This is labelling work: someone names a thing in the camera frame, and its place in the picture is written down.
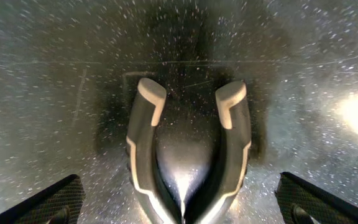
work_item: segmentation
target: black handle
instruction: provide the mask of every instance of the black handle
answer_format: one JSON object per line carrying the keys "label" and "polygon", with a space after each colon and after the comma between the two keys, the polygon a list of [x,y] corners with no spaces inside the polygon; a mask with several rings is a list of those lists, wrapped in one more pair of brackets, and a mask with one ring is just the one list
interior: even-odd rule
{"label": "black handle", "polygon": [[212,201],[195,223],[216,223],[230,207],[246,174],[251,145],[247,90],[243,82],[231,82],[215,92],[223,128],[221,181]]}
{"label": "black handle", "polygon": [[135,192],[152,223],[180,223],[181,216],[159,176],[153,147],[167,93],[148,78],[139,81],[137,91],[126,139]]}

